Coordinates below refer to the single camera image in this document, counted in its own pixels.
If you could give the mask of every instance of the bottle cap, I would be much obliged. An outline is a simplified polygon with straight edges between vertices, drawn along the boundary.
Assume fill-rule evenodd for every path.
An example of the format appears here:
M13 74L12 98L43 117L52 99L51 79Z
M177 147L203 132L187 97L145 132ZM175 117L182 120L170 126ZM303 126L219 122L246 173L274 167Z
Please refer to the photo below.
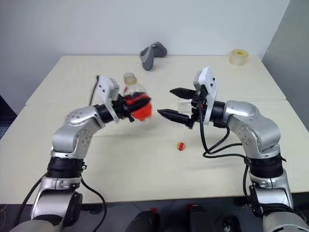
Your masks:
M137 83L137 78L133 73L127 72L124 74L124 82L126 85L133 85Z

